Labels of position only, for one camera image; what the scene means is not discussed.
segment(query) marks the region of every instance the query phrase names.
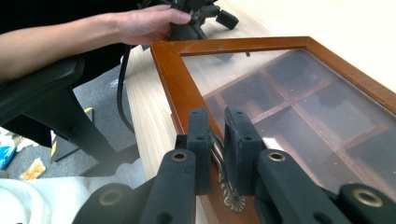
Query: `chair armrest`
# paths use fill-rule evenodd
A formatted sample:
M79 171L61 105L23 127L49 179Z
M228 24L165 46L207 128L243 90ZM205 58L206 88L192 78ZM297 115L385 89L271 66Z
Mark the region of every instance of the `chair armrest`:
M83 69L82 56L74 56L8 82L0 90L0 125L52 93L70 87L81 77Z

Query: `black cable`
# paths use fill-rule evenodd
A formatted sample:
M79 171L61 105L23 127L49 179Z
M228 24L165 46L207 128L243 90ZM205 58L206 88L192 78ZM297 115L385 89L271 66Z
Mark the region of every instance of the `black cable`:
M122 90L123 90L123 81L125 79L125 73L126 73L126 67L128 65L128 60L129 60L129 54L131 52L131 49L134 46L131 45L126 45L122 62L121 62L121 68L120 68L120 75L119 75L119 85L117 87L117 108L119 110L120 117L125 124L125 126L131 131L131 133L134 134L134 126L129 122L129 120L126 118L125 113L123 111L122 107Z

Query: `black clothing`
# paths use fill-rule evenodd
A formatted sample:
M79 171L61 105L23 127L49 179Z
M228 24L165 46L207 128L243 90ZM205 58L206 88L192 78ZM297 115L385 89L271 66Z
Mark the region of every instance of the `black clothing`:
M137 9L136 0L0 0L0 34L22 28L75 21L107 12ZM120 64L123 44L83 53L85 66L76 87ZM18 116L4 128L50 147L50 129L25 116Z

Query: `wooden frame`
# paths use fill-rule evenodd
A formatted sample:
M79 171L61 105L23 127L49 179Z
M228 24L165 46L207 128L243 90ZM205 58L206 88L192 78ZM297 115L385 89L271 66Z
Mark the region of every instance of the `wooden frame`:
M187 133L188 112L199 106L206 106L205 100L198 91L182 57L232 52L264 51L275 49L306 49L318 59L330 66L358 89L379 102L393 114L396 114L396 94L386 89L370 77L363 74L351 64L324 48L308 36L298 37L264 37L203 41L181 41L155 43L151 52L159 71L163 87L172 109L172 118L177 133ZM216 122L211 118L211 126L220 133ZM247 209L236 214L222 205L221 190L215 176L216 168L212 169L213 191L208 198L203 197L203 206L209 222L219 223L254 223L257 218L250 199Z

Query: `wooden display case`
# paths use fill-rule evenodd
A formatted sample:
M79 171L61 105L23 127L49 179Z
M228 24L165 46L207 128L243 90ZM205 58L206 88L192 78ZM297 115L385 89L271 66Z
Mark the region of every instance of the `wooden display case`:
M206 106L223 134L223 110L247 112L265 145L289 152L333 192L364 183L396 200L396 95L310 37L167 42L152 45L178 133ZM252 199L236 214L222 204L216 167L203 199L209 222L252 223Z

